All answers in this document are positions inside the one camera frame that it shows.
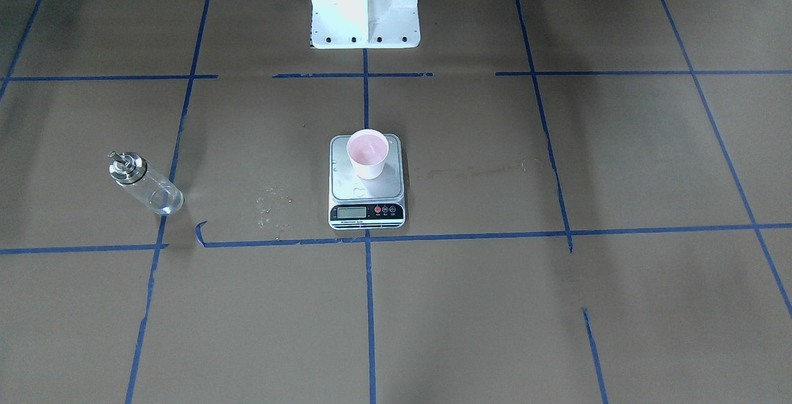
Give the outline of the digital kitchen scale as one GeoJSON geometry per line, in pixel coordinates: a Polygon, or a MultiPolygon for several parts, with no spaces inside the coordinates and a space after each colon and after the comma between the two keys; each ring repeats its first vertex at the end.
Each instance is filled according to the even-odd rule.
{"type": "Polygon", "coordinates": [[[351,134],[329,142],[328,224],[335,230],[399,228],[407,221],[402,143],[384,134],[388,153],[376,178],[361,178],[349,158],[351,134]]]}

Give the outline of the white pillar with base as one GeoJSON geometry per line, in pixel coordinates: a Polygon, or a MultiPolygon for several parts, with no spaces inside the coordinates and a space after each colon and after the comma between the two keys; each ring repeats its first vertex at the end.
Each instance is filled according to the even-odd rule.
{"type": "Polygon", "coordinates": [[[316,49],[405,49],[421,43],[418,0],[311,0],[316,49]]]}

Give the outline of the glass sauce bottle metal spout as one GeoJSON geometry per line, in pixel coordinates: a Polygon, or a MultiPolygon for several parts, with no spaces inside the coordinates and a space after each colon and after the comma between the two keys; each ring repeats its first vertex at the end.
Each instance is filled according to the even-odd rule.
{"type": "Polygon", "coordinates": [[[184,196],[164,174],[135,152],[108,153],[108,172],[122,190],[157,215],[171,215],[181,209],[184,196]]]}

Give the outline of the pink plastic cup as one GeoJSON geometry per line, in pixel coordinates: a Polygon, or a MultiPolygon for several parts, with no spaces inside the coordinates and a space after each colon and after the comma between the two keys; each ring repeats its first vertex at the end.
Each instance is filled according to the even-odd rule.
{"type": "Polygon", "coordinates": [[[374,179],[382,174],[390,151],[387,137],[373,129],[352,134],[346,145],[349,161],[360,179],[374,179]]]}

